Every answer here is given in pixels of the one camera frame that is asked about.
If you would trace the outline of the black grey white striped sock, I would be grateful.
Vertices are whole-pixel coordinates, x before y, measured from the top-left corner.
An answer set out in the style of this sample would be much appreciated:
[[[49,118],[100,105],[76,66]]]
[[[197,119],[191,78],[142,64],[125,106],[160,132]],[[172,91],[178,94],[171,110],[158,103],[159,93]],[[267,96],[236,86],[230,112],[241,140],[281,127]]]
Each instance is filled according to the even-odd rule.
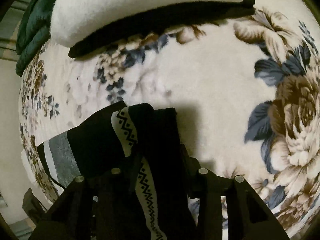
[[[55,185],[65,189],[74,178],[81,175],[67,132],[40,144],[37,152],[46,175]]]

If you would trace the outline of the black sock with patterned stripe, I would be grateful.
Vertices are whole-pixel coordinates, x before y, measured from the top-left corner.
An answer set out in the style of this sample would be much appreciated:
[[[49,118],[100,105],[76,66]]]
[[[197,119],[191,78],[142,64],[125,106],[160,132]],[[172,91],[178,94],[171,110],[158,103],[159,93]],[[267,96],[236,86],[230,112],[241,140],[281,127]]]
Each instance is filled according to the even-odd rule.
[[[195,239],[173,108],[106,107],[67,139],[98,198],[97,239]]]

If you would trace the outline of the floral fleece blanket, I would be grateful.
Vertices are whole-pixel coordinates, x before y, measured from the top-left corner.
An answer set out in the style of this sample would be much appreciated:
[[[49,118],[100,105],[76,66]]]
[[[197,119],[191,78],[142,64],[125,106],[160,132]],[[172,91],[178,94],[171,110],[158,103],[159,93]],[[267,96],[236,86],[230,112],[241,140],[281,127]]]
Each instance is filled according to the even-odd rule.
[[[101,20],[57,0],[50,39],[22,75],[22,163],[53,203],[37,147],[118,101],[174,107],[188,152],[243,175],[291,239],[319,216],[319,22],[306,0],[255,0],[253,14],[149,27]]]

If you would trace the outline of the black folded cloth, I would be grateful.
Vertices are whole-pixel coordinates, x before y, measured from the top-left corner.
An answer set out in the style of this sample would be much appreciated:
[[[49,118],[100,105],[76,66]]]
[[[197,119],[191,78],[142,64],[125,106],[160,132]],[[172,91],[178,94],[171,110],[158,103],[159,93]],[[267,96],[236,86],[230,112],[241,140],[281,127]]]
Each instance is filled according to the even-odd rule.
[[[179,25],[211,23],[228,18],[254,14],[255,0],[232,2],[188,2],[140,12],[112,22],[76,43],[69,50],[70,58],[82,57],[103,47],[113,47],[119,40],[131,36],[161,35],[168,28]]]

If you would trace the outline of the dark green folded garment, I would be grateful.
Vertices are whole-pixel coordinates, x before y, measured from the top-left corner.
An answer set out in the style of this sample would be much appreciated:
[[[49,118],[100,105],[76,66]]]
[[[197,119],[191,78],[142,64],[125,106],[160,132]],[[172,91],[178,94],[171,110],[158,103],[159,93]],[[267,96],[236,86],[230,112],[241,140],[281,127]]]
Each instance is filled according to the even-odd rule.
[[[56,0],[31,0],[20,22],[16,74],[22,76],[39,49],[50,39],[50,21]]]

